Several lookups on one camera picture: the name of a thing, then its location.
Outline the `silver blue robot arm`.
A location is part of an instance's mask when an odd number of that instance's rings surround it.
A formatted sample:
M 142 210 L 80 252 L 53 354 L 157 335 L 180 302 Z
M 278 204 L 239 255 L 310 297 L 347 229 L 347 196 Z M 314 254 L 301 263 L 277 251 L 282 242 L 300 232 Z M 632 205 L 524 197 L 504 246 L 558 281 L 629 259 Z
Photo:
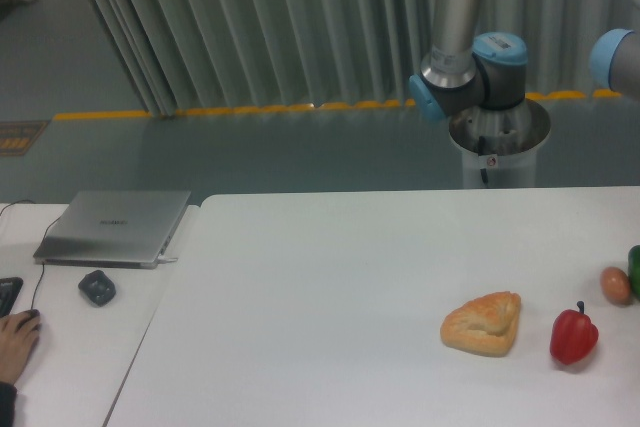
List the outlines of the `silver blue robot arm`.
M 430 47 L 408 81 L 431 120 L 519 106 L 529 84 L 639 95 L 639 28 L 616 21 L 639 0 L 435 0 Z

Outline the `dark sleeved forearm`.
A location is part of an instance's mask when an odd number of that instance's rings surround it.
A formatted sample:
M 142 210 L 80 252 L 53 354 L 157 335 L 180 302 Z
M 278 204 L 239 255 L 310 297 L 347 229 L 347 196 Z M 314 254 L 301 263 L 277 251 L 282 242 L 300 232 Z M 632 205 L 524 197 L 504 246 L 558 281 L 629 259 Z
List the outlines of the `dark sleeved forearm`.
M 0 382 L 0 427 L 13 427 L 18 392 L 16 387 L 8 382 Z

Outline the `person's hand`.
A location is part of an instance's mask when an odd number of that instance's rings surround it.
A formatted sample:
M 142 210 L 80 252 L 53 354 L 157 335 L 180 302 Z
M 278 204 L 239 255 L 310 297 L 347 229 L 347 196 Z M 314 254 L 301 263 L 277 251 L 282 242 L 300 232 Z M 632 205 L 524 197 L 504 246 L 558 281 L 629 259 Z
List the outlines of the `person's hand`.
M 15 384 L 23 373 L 40 337 L 39 331 L 20 331 L 25 312 L 1 318 L 1 381 Z

